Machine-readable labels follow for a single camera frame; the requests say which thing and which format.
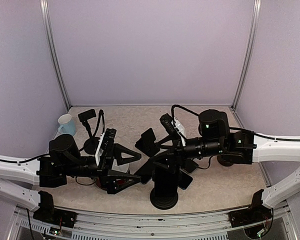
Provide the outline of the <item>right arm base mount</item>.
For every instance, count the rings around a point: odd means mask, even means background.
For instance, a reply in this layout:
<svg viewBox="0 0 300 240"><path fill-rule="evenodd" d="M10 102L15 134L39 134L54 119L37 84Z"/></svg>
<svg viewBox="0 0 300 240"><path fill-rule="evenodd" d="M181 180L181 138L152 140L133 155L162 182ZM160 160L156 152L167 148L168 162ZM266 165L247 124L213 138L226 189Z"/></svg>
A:
<svg viewBox="0 0 300 240"><path fill-rule="evenodd" d="M232 228L258 223L273 217L273 210L263 206L263 193L263 189L255 192L248 208L234 210L228 213Z"/></svg>

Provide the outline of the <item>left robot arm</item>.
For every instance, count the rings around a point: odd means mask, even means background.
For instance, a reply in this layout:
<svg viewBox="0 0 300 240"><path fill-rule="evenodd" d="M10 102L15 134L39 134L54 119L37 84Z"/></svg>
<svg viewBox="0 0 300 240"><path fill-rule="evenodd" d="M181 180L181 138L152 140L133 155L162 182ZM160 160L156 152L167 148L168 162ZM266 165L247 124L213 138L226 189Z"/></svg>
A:
<svg viewBox="0 0 300 240"><path fill-rule="evenodd" d="M0 196L31 212L39 211L53 223L60 218L53 197L45 191L28 189L19 183L37 188L58 188L67 178L97 179L109 195L141 181L137 175L114 170L113 163L127 165L141 159L141 154L115 143L116 131L107 129L100 136L94 155L82 156L74 137L62 134L49 142L49 152L30 159L0 155Z"/></svg>

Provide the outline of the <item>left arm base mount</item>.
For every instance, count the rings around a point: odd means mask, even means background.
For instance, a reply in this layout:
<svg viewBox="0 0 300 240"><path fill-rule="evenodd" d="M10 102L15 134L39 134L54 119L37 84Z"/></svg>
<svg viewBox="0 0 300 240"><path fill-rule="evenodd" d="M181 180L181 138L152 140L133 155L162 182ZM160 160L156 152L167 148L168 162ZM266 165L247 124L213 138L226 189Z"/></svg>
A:
<svg viewBox="0 0 300 240"><path fill-rule="evenodd" d="M39 191L40 202L38 209L33 212L33 218L44 223L58 225L59 227L74 228L77 213L74 211L55 208L53 196L46 191Z"/></svg>

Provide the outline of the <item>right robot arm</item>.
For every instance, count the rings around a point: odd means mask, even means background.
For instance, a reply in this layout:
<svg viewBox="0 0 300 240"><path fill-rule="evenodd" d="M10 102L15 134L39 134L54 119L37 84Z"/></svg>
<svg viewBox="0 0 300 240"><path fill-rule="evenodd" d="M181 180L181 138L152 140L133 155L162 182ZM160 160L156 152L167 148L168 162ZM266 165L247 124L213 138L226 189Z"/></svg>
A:
<svg viewBox="0 0 300 240"><path fill-rule="evenodd" d="M165 175L171 176L172 186L169 189L173 197L178 196L179 169L186 160L218 156L227 164L250 165L272 161L300 163L300 137L282 138L230 127L227 114L214 109L205 110L197 117L201 137L187 139L178 129L181 139L154 161L156 170L163 170ZM274 208L298 192L300 166L277 184L254 193L245 216L250 222L256 222L266 209Z"/></svg>

